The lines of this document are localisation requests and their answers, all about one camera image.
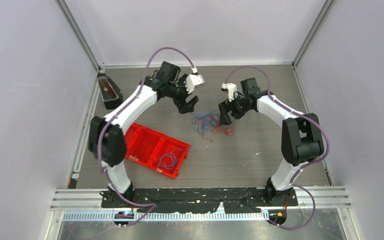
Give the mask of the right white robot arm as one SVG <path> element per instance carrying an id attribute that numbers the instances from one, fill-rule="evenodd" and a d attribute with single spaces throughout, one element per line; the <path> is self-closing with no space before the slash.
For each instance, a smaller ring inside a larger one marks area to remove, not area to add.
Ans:
<path id="1" fill-rule="evenodd" d="M 239 120 L 253 110 L 269 117 L 281 128 L 282 161 L 267 180 L 263 199 L 279 205 L 292 193 L 293 183 L 303 167 L 315 161 L 325 151 L 319 119 L 314 113 L 304 114 L 289 108 L 269 90 L 261 90 L 255 78 L 240 82 L 241 92 L 234 83 L 223 83 L 221 90 L 227 99 L 218 107 L 219 125 L 229 126 L 231 118 Z"/>

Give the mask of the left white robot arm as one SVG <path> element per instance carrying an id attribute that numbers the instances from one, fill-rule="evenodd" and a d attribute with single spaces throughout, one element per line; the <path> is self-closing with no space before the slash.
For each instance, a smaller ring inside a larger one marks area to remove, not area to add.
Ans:
<path id="1" fill-rule="evenodd" d="M 108 193 L 121 207 L 134 199 L 133 183 L 125 168 L 128 151 L 125 135 L 134 121 L 161 98 L 171 98 L 180 114 L 192 113 L 199 98 L 187 98 L 204 79 L 196 67 L 190 74 L 180 75 L 180 67 L 164 61 L 152 75 L 145 75 L 135 91 L 119 107 L 104 117 L 94 116 L 90 122 L 88 149 L 98 160 L 108 180 Z"/>

